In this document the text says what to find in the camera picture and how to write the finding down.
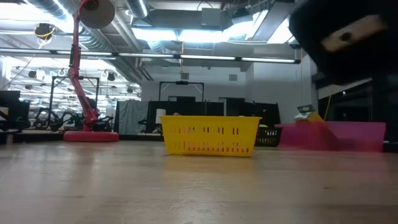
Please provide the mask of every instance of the ceiling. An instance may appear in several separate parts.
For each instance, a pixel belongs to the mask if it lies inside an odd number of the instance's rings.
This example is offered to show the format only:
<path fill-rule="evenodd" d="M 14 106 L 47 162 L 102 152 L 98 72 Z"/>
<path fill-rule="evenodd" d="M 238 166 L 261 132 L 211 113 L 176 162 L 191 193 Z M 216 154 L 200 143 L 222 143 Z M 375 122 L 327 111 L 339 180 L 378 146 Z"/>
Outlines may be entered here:
<path fill-rule="evenodd" d="M 0 7 L 0 47 L 7 48 L 24 48 L 37 49 L 43 40 L 38 39 L 34 35 L 34 28 L 39 23 L 53 24 L 57 29 L 53 34 L 50 42 L 43 45 L 43 49 L 70 50 L 72 44 L 70 12 L 76 10 L 79 0 L 42 0 L 47 4 L 49 2 L 57 2 L 58 5 L 64 6 L 61 13 L 69 18 L 66 21 L 55 19 L 54 15 L 59 12 L 44 10 L 43 7 L 35 7 L 33 1 L 24 0 L 31 4 L 2 4 Z M 91 38 L 93 35 L 97 39 L 101 39 L 106 44 L 106 51 L 114 52 L 154 52 L 150 46 L 150 42 L 145 38 L 138 38 L 138 33 L 134 29 L 143 30 L 172 30 L 176 39 L 162 40 L 162 36 L 158 35 L 159 42 L 163 46 L 163 50 L 169 53 L 181 53 L 192 55 L 222 55 L 237 57 L 274 57 L 274 58 L 297 58 L 297 53 L 292 50 L 287 40 L 283 40 L 279 44 L 270 44 L 267 41 L 273 33 L 278 33 L 280 25 L 289 15 L 295 3 L 286 3 L 286 1 L 276 0 L 214 0 L 214 1 L 194 1 L 194 0 L 148 0 L 149 15 L 142 19 L 134 19 L 131 24 L 131 12 L 127 9 L 126 0 L 112 1 L 116 8 L 116 18 L 107 27 L 101 30 L 85 30 L 81 35 L 81 40 Z M 233 27 L 234 13 L 239 8 L 247 8 L 249 17 L 254 19 L 249 23 L 249 28 L 240 26 L 236 31 L 242 31 L 243 36 L 231 37 L 228 39 L 214 40 L 207 38 L 208 31 L 217 32 L 217 34 L 230 34 Z M 220 14 L 217 18 L 220 23 L 217 26 L 204 26 L 203 13 L 210 11 Z M 185 30 L 203 30 L 203 36 L 196 36 L 198 40 L 187 40 L 183 44 L 179 41 Z M 91 51 L 98 46 L 89 46 L 84 42 L 80 42 L 82 50 Z M 48 99 L 50 92 L 50 83 L 52 76 L 63 75 L 68 70 L 68 56 L 59 56 L 51 58 L 45 55 L 36 55 L 30 63 L 32 55 L 13 55 L 1 54 L 3 61 L 7 62 L 9 79 L 13 80 L 10 85 L 11 90 L 20 90 L 23 97 L 31 101 L 37 101 L 36 98 L 41 97 Z M 145 70 L 145 66 L 154 67 L 226 67 L 240 68 L 241 72 L 245 72 L 250 66 L 249 62 L 222 62 L 212 60 L 164 60 L 149 59 L 143 60 L 134 58 L 124 58 L 122 62 L 120 58 L 114 60 L 105 60 L 103 58 L 84 57 L 81 63 L 81 75 L 86 77 L 97 77 L 100 80 L 99 98 L 100 108 L 104 110 L 109 104 L 112 105 L 112 99 L 139 99 L 141 95 L 141 82 L 150 82 L 154 78 L 150 72 Z M 29 78 L 29 72 L 35 70 L 40 73 L 43 78 Z M 108 73 L 115 73 L 115 81 L 108 81 Z M 86 94 L 92 95 L 95 87 L 88 80 L 82 80 L 81 84 Z M 127 87 L 133 87 L 133 93 L 127 93 Z M 57 100 L 64 101 L 64 104 L 70 104 L 69 95 L 73 95 L 70 88 L 70 81 L 66 78 L 55 88 Z M 48 100 L 42 100 L 38 103 L 38 107 L 48 105 Z"/>

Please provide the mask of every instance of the black basket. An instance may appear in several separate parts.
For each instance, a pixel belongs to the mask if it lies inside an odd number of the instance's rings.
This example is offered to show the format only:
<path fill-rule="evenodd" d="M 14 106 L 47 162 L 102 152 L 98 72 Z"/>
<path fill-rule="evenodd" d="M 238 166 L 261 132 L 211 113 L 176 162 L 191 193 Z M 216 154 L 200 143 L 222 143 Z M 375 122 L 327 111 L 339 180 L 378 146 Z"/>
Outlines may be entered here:
<path fill-rule="evenodd" d="M 255 146 L 277 147 L 282 128 L 261 128 L 257 130 Z"/>

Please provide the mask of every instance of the wooden table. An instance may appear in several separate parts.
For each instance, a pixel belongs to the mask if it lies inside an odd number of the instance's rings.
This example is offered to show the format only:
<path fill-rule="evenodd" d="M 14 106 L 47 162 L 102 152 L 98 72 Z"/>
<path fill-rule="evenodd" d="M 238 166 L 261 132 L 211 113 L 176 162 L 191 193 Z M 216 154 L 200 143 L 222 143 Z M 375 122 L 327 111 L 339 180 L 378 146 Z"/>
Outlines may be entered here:
<path fill-rule="evenodd" d="M 0 222 L 398 223 L 398 156 L 257 149 L 168 156 L 162 142 L 0 150 Z"/>

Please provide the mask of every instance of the ceiling duct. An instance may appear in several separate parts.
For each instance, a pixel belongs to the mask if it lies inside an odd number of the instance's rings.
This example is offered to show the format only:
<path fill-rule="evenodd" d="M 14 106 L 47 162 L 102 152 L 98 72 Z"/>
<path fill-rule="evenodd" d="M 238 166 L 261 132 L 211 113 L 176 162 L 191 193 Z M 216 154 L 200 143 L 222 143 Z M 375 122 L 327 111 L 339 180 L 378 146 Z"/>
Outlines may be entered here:
<path fill-rule="evenodd" d="M 127 0 L 127 8 L 135 19 L 145 18 L 149 13 L 147 0 Z"/>
<path fill-rule="evenodd" d="M 32 4 L 37 9 L 40 9 L 44 13 L 48 13 L 58 19 L 59 21 L 68 21 L 72 17 L 72 14 L 77 10 L 76 5 L 70 0 L 25 0 Z M 65 12 L 59 5 L 62 5 L 68 12 Z M 96 29 L 89 29 L 85 27 L 81 32 L 79 39 L 80 44 L 84 45 L 88 50 L 95 52 L 114 52 L 116 49 L 106 40 L 103 34 Z M 140 83 L 142 77 L 134 73 L 133 67 L 126 62 L 123 58 L 117 58 L 116 60 L 105 60 L 109 64 L 113 65 L 118 69 L 120 74 L 129 82 Z"/>

